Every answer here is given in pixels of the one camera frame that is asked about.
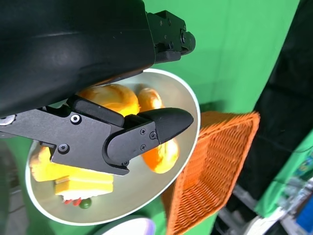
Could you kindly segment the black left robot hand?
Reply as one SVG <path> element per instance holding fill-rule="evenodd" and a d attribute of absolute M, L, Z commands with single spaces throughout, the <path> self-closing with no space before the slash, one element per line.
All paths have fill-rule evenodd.
<path fill-rule="evenodd" d="M 57 164 L 120 175 L 185 131 L 193 116 L 162 108 L 122 116 L 78 96 L 191 53 L 195 37 L 141 0 L 3 0 L 0 132 L 37 140 Z"/>

